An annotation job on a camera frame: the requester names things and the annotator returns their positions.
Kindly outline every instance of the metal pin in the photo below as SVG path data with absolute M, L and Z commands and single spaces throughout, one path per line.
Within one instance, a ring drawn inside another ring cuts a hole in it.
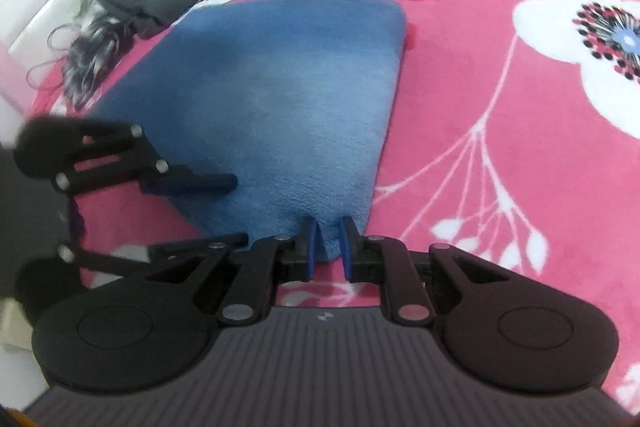
M 70 186 L 69 178 L 66 177 L 64 172 L 60 172 L 56 175 L 56 185 L 60 190 L 67 190 Z
M 58 247 L 58 255 L 60 256 L 60 259 L 62 259 L 62 261 L 67 264 L 71 264 L 76 260 L 76 254 L 73 253 L 73 251 L 65 245 L 60 245 Z
M 133 138 L 142 138 L 143 134 L 144 132 L 142 131 L 142 127 L 140 127 L 139 125 L 131 126 L 131 136 Z
M 254 309 L 246 304 L 229 304 L 222 310 L 222 316 L 228 321 L 245 321 L 254 316 Z
M 398 310 L 401 319 L 411 322 L 420 322 L 429 318 L 431 312 L 420 304 L 407 304 Z
M 169 172 L 169 164 L 166 160 L 158 160 L 156 162 L 156 170 L 161 174 L 167 174 Z

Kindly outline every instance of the white branch print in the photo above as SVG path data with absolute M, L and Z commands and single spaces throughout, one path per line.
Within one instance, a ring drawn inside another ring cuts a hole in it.
M 332 308 L 347 308 L 366 287 L 366 283 L 334 283 L 329 281 L 289 282 L 282 285 L 282 289 L 287 291 L 280 298 L 279 305 L 287 307 L 298 307 L 309 305 L 309 300 L 322 300 L 324 306 L 330 305 Z
M 640 363 L 629 367 L 625 380 L 616 389 L 616 398 L 631 413 L 640 413 Z
M 403 230 L 401 240 L 427 219 L 427 214 L 443 197 L 458 198 L 454 215 L 429 218 L 431 233 L 462 250 L 499 263 L 501 266 L 539 275 L 546 263 L 548 244 L 544 235 L 527 219 L 513 200 L 492 162 L 486 140 L 486 126 L 507 81 L 518 37 L 514 36 L 507 51 L 502 73 L 491 100 L 478 121 L 451 147 L 401 182 L 377 187 L 374 204 L 398 194 L 420 180 L 436 166 L 448 166 L 442 181 L 428 201 L 415 213 Z M 451 181 L 464 176 L 462 188 Z

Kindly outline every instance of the pink bedsheet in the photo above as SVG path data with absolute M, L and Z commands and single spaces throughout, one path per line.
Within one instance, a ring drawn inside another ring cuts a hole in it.
M 415 250 L 453 243 L 596 304 L 621 339 L 606 390 L 639 412 L 640 1 L 397 1 L 409 30 L 367 232 Z M 65 112 L 57 97 L 41 92 L 34 109 Z M 87 246 L 103 251 L 195 234 L 135 187 L 81 208 Z M 282 291 L 286 305 L 377 298 L 339 263 Z

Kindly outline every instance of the blue towel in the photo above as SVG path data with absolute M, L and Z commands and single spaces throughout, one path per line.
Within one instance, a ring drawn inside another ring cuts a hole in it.
M 207 235 L 366 225 L 405 35 L 387 0 L 256 0 L 194 10 L 92 109 L 141 124 L 171 164 L 233 172 L 228 196 L 170 200 Z

